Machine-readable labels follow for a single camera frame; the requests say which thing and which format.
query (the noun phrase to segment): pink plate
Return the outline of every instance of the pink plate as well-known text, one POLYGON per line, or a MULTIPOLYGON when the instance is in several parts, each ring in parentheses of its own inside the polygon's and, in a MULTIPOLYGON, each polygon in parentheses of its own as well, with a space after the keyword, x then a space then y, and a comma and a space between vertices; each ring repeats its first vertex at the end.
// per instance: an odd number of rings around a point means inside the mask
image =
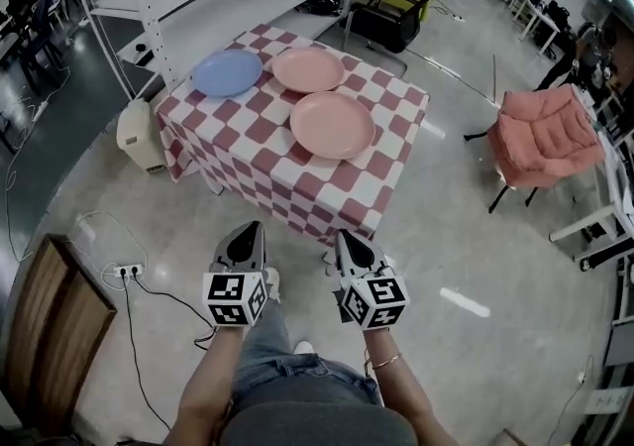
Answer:
POLYGON ((357 99, 337 92, 317 92, 290 111, 290 130, 307 151, 327 159, 351 159, 374 139, 374 121, 357 99))
POLYGON ((346 72, 336 56, 319 48, 287 50, 275 58, 272 71, 282 85, 301 93, 331 90, 346 72))

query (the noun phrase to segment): white shoe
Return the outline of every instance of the white shoe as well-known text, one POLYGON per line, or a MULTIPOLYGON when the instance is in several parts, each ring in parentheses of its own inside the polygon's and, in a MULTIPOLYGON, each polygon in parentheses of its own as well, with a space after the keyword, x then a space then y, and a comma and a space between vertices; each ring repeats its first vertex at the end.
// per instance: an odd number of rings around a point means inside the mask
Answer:
POLYGON ((268 297, 274 299, 277 303, 281 303, 279 297, 279 272, 273 267, 266 267, 266 289, 268 289, 268 297))
POLYGON ((307 355, 315 352, 313 345, 307 340, 302 340, 295 346, 293 350, 294 355, 307 355))

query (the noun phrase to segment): pink cushion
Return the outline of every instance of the pink cushion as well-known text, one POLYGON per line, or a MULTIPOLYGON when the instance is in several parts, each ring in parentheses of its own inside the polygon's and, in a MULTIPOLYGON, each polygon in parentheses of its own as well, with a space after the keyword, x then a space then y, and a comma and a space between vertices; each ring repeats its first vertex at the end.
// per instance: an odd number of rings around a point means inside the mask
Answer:
POLYGON ((605 157, 570 85, 507 92, 488 135, 506 182, 513 186, 551 186, 605 157))

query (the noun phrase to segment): checkered tablecloth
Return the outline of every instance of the checkered tablecloth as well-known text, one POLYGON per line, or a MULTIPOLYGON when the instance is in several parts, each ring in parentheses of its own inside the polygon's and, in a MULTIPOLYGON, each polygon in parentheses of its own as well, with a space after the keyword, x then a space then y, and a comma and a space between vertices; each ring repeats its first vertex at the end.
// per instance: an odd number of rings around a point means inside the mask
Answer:
POLYGON ((188 79, 158 107, 173 179, 195 167, 215 188, 216 183, 230 188, 330 246, 341 228, 372 236, 403 171, 429 95, 358 58, 266 25, 240 35, 228 49, 257 54, 263 75, 231 99, 206 97, 188 79), (342 61, 346 77, 335 91, 361 101, 376 123, 371 147, 354 159, 314 156, 290 131, 290 110, 304 95, 286 90, 270 73, 270 62, 289 48, 305 47, 327 49, 342 61))

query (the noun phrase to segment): power strip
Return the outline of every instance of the power strip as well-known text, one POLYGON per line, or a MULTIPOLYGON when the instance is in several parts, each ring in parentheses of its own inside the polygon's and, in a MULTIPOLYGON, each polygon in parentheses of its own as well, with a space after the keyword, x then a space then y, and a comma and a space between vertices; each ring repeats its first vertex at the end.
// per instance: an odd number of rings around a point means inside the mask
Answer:
POLYGON ((124 267, 115 267, 114 268, 114 273, 116 276, 118 277, 122 277, 121 275, 121 271, 125 271, 124 276, 131 278, 132 275, 134 275, 135 277, 139 277, 143 274, 143 272, 145 271, 145 269, 143 268, 143 265, 138 264, 138 265, 126 265, 124 267), (137 273, 134 274, 133 273, 133 269, 137 269, 137 273))

